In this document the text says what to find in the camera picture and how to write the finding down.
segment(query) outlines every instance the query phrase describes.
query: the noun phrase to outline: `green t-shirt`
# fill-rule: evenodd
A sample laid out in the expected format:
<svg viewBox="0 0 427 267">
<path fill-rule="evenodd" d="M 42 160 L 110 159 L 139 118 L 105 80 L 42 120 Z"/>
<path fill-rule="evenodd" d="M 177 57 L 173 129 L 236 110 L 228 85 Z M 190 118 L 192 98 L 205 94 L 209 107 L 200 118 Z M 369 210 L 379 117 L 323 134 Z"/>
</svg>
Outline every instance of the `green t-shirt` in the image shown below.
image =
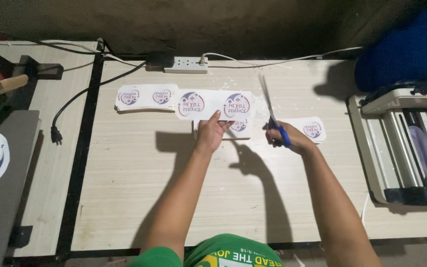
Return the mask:
<svg viewBox="0 0 427 267">
<path fill-rule="evenodd" d="M 185 267 L 274 267 L 282 266 L 269 246 L 232 234 L 221 234 L 200 243 L 184 258 Z M 181 267 L 179 256 L 158 246 L 137 257 L 127 267 Z"/>
</svg>

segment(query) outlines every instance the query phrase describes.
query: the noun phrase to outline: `scissors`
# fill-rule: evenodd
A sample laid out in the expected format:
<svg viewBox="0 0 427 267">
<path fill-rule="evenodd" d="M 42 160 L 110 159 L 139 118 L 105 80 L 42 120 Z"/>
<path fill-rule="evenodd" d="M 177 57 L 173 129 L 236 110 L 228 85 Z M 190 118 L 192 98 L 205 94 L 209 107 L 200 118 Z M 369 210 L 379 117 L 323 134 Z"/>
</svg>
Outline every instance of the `scissors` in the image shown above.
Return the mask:
<svg viewBox="0 0 427 267">
<path fill-rule="evenodd" d="M 289 140 L 288 133 L 284 130 L 284 128 L 282 126 L 280 126 L 278 124 L 278 122 L 276 121 L 276 118 L 273 114 L 273 108 L 271 107 L 271 101 L 270 101 L 270 94 L 268 94 L 268 87 L 266 86 L 265 75 L 260 73 L 258 75 L 258 78 L 259 78 L 259 83 L 261 84 L 261 88 L 263 89 L 263 94 L 265 96 L 266 104 L 268 104 L 268 109 L 270 111 L 270 120 L 268 121 L 268 129 L 278 130 L 279 133 L 281 134 L 283 141 L 278 140 L 278 139 L 274 139 L 274 143 L 277 146 L 284 145 L 284 147 L 287 148 L 287 147 L 291 146 L 291 141 Z"/>
</svg>

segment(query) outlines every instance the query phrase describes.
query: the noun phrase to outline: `scissor blade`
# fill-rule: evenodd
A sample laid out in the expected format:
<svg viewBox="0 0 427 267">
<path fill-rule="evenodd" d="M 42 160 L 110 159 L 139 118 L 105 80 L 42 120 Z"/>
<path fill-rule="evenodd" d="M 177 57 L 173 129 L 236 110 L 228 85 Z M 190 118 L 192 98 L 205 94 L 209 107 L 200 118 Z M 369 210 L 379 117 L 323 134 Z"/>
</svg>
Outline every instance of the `scissor blade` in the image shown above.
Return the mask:
<svg viewBox="0 0 427 267">
<path fill-rule="evenodd" d="M 263 94 L 265 96 L 266 104 L 268 105 L 268 110 L 270 111 L 270 117 L 274 121 L 274 124 L 276 127 L 279 127 L 278 122 L 276 121 L 276 118 L 273 113 L 273 108 L 271 107 L 271 100 L 270 100 L 270 94 L 268 93 L 268 87 L 266 86 L 266 79 L 265 75 L 263 73 L 258 74 L 259 83 L 261 84 L 261 88 L 263 89 Z"/>
</svg>

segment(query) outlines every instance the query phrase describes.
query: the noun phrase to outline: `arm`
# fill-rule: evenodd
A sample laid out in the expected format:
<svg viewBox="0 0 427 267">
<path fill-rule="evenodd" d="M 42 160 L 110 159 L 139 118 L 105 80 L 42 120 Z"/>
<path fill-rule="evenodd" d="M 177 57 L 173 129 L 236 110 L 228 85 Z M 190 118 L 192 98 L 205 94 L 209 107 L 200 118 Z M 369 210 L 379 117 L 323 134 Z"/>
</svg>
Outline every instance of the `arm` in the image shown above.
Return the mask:
<svg viewBox="0 0 427 267">
<path fill-rule="evenodd" d="M 166 246 L 179 255 L 181 260 L 184 259 L 184 243 L 210 158 L 232 124 L 218 121 L 219 118 L 220 111 L 217 111 L 209 121 L 200 122 L 193 153 L 180 177 L 159 205 L 141 253 L 156 246 Z"/>
<path fill-rule="evenodd" d="M 316 145 L 290 124 L 281 123 L 291 140 L 290 149 L 304 161 L 314 216 L 329 266 L 381 266 L 365 228 L 339 181 Z M 267 138 L 281 139 L 277 130 L 267 130 Z"/>
</svg>

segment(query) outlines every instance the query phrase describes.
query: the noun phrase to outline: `person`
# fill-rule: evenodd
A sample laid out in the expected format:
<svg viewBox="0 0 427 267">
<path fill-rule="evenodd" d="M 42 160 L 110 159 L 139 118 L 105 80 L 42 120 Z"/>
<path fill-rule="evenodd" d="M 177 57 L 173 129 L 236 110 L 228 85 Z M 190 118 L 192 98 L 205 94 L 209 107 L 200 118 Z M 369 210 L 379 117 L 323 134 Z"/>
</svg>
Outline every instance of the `person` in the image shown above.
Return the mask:
<svg viewBox="0 0 427 267">
<path fill-rule="evenodd" d="M 201 121 L 192 155 L 180 177 L 161 202 L 145 244 L 128 267 L 260 267 L 282 266 L 266 244 L 232 234 L 201 242 L 184 255 L 184 244 L 212 154 L 233 122 L 219 121 L 217 110 Z M 377 267 L 373 250 L 357 210 L 335 178 L 316 145 L 290 124 L 278 122 L 288 133 L 289 149 L 302 156 L 314 215 L 327 264 L 341 267 Z M 278 130 L 263 128 L 269 144 L 281 140 Z"/>
</svg>

